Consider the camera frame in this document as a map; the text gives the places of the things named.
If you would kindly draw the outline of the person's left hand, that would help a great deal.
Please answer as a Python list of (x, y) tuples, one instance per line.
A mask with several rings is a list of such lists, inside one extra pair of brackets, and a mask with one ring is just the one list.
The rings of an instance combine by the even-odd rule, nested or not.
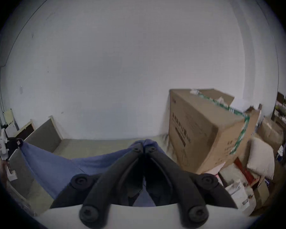
[(2, 160), (2, 158), (0, 158), (0, 180), (1, 183), (3, 184), (4, 189), (7, 189), (7, 172), (6, 172), (6, 168), (8, 167), (9, 162), (6, 160)]

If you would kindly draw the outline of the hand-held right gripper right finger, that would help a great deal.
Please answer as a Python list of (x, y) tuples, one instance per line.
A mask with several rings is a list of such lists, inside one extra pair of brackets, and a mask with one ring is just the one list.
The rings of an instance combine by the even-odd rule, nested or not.
[(145, 147), (146, 190), (156, 206), (177, 203), (184, 227), (200, 227), (207, 222), (207, 205), (220, 208), (237, 206), (212, 174), (181, 170), (156, 147)]

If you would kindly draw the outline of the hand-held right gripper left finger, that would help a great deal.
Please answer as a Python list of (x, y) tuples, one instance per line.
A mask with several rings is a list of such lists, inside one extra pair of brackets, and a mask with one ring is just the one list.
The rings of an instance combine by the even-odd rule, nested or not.
[(107, 171), (96, 175), (75, 175), (51, 205), (67, 208), (81, 205), (80, 222), (87, 227), (104, 227), (111, 204), (133, 206), (144, 184), (145, 151), (141, 143)]

